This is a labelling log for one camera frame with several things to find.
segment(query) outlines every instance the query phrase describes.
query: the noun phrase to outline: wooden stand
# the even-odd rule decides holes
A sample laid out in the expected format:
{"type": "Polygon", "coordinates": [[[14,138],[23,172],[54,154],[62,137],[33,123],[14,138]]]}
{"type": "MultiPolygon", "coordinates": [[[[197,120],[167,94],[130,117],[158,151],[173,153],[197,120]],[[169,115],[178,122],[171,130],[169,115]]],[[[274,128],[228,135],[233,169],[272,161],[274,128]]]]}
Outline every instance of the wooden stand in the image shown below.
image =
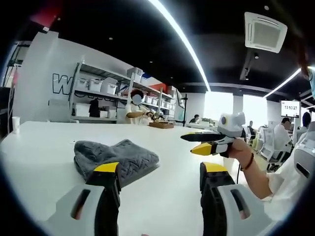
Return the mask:
{"type": "Polygon", "coordinates": [[[169,124],[167,122],[151,122],[150,127],[159,128],[159,129],[171,129],[174,128],[174,124],[169,124]]]}

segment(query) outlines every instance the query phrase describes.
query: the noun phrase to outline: desk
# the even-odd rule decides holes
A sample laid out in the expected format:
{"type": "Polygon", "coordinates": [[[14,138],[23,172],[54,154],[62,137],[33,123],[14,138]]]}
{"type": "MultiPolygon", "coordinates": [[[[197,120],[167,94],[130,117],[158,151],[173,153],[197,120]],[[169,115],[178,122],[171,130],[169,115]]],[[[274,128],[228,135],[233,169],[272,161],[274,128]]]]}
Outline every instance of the desk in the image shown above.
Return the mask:
{"type": "Polygon", "coordinates": [[[206,130],[217,130],[218,127],[210,127],[208,125],[196,124],[196,123],[188,123],[186,127],[195,128],[195,129],[206,129],[206,130]]]}
{"type": "Polygon", "coordinates": [[[3,165],[18,198],[35,220],[46,220],[58,199],[83,183],[73,164],[78,140],[114,145],[130,139],[155,152],[160,167],[124,187],[118,216],[121,236],[197,236],[203,232],[199,165],[223,164],[219,155],[190,153],[196,143],[180,139],[191,129],[157,129],[132,124],[81,124],[28,121],[0,148],[3,165]]]}

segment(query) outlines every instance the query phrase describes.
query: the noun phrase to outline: ceiling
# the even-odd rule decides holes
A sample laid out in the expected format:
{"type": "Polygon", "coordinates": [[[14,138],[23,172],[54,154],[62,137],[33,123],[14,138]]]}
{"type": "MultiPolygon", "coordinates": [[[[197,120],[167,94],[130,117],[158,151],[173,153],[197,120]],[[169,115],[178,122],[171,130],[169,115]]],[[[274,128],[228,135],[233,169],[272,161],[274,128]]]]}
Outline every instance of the ceiling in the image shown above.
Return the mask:
{"type": "MultiPolygon", "coordinates": [[[[315,34],[308,20],[313,11],[307,7],[305,0],[278,0],[285,14],[276,11],[274,0],[160,2],[190,41],[212,91],[262,96],[274,89],[298,68],[293,31],[303,34],[308,44],[310,63],[315,62],[315,34]],[[245,47],[246,11],[281,22],[284,15],[290,16],[295,28],[289,27],[280,53],[245,47]],[[254,53],[258,53],[259,59],[253,59],[254,53]],[[244,63],[249,58],[253,59],[249,80],[240,80],[244,63]]],[[[60,38],[97,49],[139,67],[158,80],[174,85],[181,92],[206,91],[183,42],[148,0],[65,1],[60,20],[56,20],[50,30],[58,31],[60,38]]],[[[298,75],[268,99],[301,99],[301,95],[309,89],[309,82],[298,75]]],[[[315,104],[312,98],[307,102],[315,104]]]]}

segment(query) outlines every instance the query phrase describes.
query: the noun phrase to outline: ceiling vent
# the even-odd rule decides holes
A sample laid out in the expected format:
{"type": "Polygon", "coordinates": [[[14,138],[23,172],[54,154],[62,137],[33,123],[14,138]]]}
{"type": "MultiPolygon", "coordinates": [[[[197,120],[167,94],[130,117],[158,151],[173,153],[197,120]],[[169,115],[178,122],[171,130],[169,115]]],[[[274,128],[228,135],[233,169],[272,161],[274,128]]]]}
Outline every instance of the ceiling vent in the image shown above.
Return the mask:
{"type": "Polygon", "coordinates": [[[245,12],[245,46],[279,53],[287,26],[255,13],[245,12]]]}

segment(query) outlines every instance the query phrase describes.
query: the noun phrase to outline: folded cloth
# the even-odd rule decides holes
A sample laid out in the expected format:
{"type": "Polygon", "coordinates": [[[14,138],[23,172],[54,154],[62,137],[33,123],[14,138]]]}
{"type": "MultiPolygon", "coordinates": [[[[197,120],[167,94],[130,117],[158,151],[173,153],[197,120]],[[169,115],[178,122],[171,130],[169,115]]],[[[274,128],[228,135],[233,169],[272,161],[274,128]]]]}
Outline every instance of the folded cloth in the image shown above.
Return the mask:
{"type": "Polygon", "coordinates": [[[128,139],[111,147],[91,141],[77,141],[74,153],[76,169],[85,181],[97,166],[119,162],[122,186],[154,170],[159,161],[155,153],[139,147],[128,139]]]}

